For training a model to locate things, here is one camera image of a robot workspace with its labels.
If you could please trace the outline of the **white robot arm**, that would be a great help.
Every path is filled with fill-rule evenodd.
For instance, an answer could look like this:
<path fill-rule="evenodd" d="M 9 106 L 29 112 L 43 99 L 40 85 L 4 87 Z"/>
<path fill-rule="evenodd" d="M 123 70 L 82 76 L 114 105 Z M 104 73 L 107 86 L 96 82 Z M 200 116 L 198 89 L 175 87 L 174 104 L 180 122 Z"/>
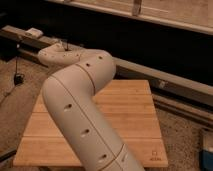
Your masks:
<path fill-rule="evenodd" d="M 93 96 L 114 77 L 110 53 L 67 50 L 56 43 L 38 52 L 41 63 L 60 70 L 42 86 L 44 104 L 86 171 L 145 171 L 105 119 Z"/>

